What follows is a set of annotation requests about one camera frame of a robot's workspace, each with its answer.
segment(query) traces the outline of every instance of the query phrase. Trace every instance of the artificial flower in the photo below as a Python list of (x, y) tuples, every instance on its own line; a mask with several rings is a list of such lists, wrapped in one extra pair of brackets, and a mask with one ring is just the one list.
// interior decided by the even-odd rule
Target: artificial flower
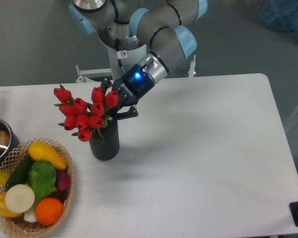
[(101, 103), (93, 103), (90, 107), (90, 113), (94, 116), (101, 116), (105, 112), (105, 108)]
[(70, 104), (62, 104), (59, 107), (59, 109), (66, 116), (68, 116), (70, 114), (75, 114), (74, 107), (73, 107), (73, 105), (70, 105)]
[(76, 98), (73, 107), (76, 115), (83, 114), (87, 110), (87, 104), (82, 98)]
[(119, 102), (117, 91), (111, 91), (105, 96), (104, 91), (100, 87), (93, 88), (91, 93), (93, 104), (85, 102), (81, 98), (74, 99), (72, 94), (69, 94), (69, 91), (62, 85), (60, 85), (60, 88), (55, 88), (54, 92), (57, 92), (55, 93), (56, 96), (63, 95), (61, 98), (62, 103), (55, 104), (66, 116), (65, 121), (59, 123), (59, 125), (63, 126), (65, 130), (77, 128), (78, 132), (74, 132), (72, 135), (77, 136), (81, 141), (89, 141), (92, 136), (104, 141), (100, 129), (105, 129), (109, 126), (107, 120), (108, 112), (111, 107), (117, 106)]
[(78, 136), (79, 140), (81, 140), (83, 142), (87, 142), (91, 139), (91, 137), (93, 135), (90, 130), (84, 129), (84, 130), (79, 130), (77, 136)]
[(63, 103), (71, 99), (72, 93), (69, 90), (63, 88), (55, 88), (54, 95)]
[(89, 116), (87, 114), (78, 115), (76, 119), (76, 127), (79, 130), (88, 128), (88, 119), (89, 119)]
[(93, 91), (91, 92), (91, 100), (93, 103), (103, 103), (104, 98), (104, 92), (100, 87), (93, 88)]
[(106, 95), (105, 103), (113, 108), (115, 107), (119, 102), (119, 96), (117, 91), (111, 91)]
[(104, 121), (101, 117), (99, 116), (90, 116), (89, 119), (88, 119), (88, 125), (91, 127), (91, 128), (101, 128), (104, 124)]
[(68, 115), (64, 121), (64, 129), (73, 130), (76, 126), (76, 118), (77, 116), (74, 114)]

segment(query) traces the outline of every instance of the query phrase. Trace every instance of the yellow bell pepper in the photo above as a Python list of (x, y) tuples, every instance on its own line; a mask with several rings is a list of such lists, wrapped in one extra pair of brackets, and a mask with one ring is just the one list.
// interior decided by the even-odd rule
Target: yellow bell pepper
[(0, 171), (0, 185), (2, 185), (4, 187), (6, 181), (8, 180), (9, 177), (10, 177), (10, 175), (8, 175), (7, 173)]
[(14, 213), (14, 212), (11, 212), (9, 209), (7, 209), (4, 202), (4, 198), (5, 198), (5, 192), (0, 193), (0, 215), (4, 217), (18, 217), (22, 215), (22, 213)]
[(30, 144), (28, 149), (34, 161), (47, 160), (57, 170), (65, 170), (68, 166), (66, 160), (51, 145), (36, 141)]

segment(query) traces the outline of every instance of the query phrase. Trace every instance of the light blue joint cap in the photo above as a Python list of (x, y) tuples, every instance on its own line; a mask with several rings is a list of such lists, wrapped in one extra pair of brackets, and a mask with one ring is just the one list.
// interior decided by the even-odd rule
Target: light blue joint cap
[(184, 56), (187, 59), (197, 48), (197, 40), (191, 31), (189, 31), (189, 29), (185, 26), (178, 26), (174, 29), (174, 31), (179, 38)]
[(147, 8), (139, 8), (130, 17), (129, 28), (130, 28), (131, 32), (134, 33), (135, 36), (137, 36), (137, 37), (138, 37), (138, 26), (139, 26), (139, 23), (141, 21), (141, 18), (143, 17), (143, 15), (147, 11), (149, 11)]
[(77, 25), (80, 27), (80, 29), (87, 33), (93, 33), (95, 32), (95, 28), (92, 27), (92, 25), (85, 19), (85, 17), (75, 8), (73, 4), (69, 5), (69, 11), (74, 19), (74, 21), (77, 23)]
[(208, 1), (207, 0), (199, 0), (199, 11), (198, 16), (196, 18), (199, 19), (201, 16), (203, 16), (208, 9)]

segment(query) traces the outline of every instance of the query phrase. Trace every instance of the woven basket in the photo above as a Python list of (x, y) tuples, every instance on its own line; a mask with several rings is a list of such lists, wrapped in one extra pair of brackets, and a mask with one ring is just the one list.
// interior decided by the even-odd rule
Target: woven basket
[[(50, 139), (34, 139), (33, 141), (28, 141), (23, 144), (20, 144), (17, 148), (14, 148), (13, 151), (11, 151), (9, 155), (4, 159), (0, 167), (0, 170), (7, 174), (11, 174), (14, 168), (19, 164), (20, 161), (23, 160), (24, 156), (28, 152), (29, 145), (35, 141), (42, 141), (46, 144), (53, 146), (66, 159), (66, 162), (68, 164), (67, 173), (71, 177), (71, 184), (68, 189), (68, 192), (52, 193), (54, 198), (57, 198), (62, 202), (63, 213), (61, 217), (51, 226), (43, 226), (38, 222), (26, 222), (23, 219), (23, 215), (16, 218), (7, 218), (0, 215), (0, 230), (11, 237), (36, 238), (47, 234), (60, 224), (70, 207), (74, 184), (73, 164), (71, 155), (66, 150), (66, 148), (62, 146), (60, 143)], [(4, 187), (0, 185), (0, 193), (3, 192), (5, 192)]]

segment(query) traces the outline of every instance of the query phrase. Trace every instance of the blue plastic bag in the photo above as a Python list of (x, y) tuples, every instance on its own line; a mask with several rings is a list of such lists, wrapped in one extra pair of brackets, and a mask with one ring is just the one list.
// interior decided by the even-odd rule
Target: blue plastic bag
[(298, 39), (298, 0), (266, 0), (260, 16), (272, 30), (294, 30)]

